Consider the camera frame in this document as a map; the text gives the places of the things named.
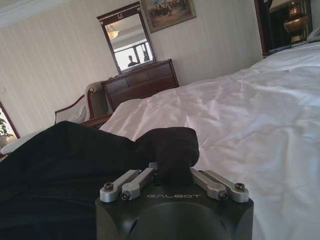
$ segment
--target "wooden mirror frame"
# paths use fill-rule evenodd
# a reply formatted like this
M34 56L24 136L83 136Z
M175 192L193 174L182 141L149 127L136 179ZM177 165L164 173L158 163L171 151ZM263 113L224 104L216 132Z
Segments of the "wooden mirror frame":
M108 32L107 32L107 29L106 29L106 25L110 25L110 24L115 23L115 22L117 22L117 21L119 21L121 19L128 18L128 17L130 17L132 15L135 15L135 14L139 14L140 21L141 21L141 24L142 24L142 27L143 27L143 31L144 31L144 34L145 34L145 38L146 38L147 42L149 43L150 50L151 50L152 57L153 57L153 60L150 61L147 65L156 62L156 56L155 56L154 50L152 48L152 44L151 44L151 41L150 41L150 38L149 38L149 34L148 34L148 31L147 31L146 24L145 24L145 21L144 21L144 18L143 18L141 10L142 9L141 9L141 6L140 6L140 2L137 1L137 2L132 3L130 5L121 7L119 9L114 10L114 11L111 11L109 13L106 13L106 14L103 14L101 16L97 16L96 17L99 20L100 24L101 24L102 30L103 30L104 35L105 35L105 39L106 39L106 41L108 43L110 52L111 52L112 57L113 57L113 61L115 63L116 69L118 70L119 74L127 73L127 72L130 72L132 70L136 70L138 67L140 67L140 66L144 67L146 64L141 64L141 65L139 65L137 67L134 67L133 69L129 69L129 70L121 70L119 65L118 65L117 59L116 59L115 51L114 51L114 49L112 47L112 44L111 44L111 41L109 39Z
M12 121L11 121L9 115L7 114L6 109L2 105L1 101L0 101L0 108L2 109L3 114L5 115L6 119L8 120L8 123L10 124L10 126L11 126L11 128L12 128L12 130L13 130L15 136L16 136L16 138L19 139L20 138L19 133L17 132L14 124L12 123Z

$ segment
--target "painting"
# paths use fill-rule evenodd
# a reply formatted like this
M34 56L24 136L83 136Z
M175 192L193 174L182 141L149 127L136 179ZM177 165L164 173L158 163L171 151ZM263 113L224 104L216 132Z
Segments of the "painting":
M193 0L141 0L141 3L151 33L196 17Z

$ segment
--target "bolt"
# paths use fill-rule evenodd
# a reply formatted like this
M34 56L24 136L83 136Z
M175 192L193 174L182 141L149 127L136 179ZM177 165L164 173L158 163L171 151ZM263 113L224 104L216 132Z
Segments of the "bolt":
M131 197L131 194L130 192L128 191L123 191L121 194L120 194L120 197L123 201L128 201L129 198Z
M221 191L218 194L218 198L219 200L227 200L228 199L228 194L225 191Z
M114 189L114 184L112 182L107 182L103 188L105 191L111 191Z
M246 189L246 186L243 183L236 183L234 185L235 189L237 189L238 191L243 192Z

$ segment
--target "black fabric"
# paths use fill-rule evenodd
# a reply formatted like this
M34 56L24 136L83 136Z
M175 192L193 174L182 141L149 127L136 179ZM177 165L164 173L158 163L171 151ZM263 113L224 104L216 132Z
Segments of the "black fabric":
M96 239L99 189L129 169L157 161L166 184L190 184L197 135L185 127L154 129L133 142L61 122L0 162L0 240Z

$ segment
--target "table lamp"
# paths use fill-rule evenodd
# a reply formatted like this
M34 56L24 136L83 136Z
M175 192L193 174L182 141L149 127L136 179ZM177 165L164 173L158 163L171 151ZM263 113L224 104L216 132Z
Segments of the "table lamp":
M309 17L302 12L301 0L273 0L269 11L273 13L282 8L288 8L290 13L284 28L291 36L291 45L305 41L304 31Z

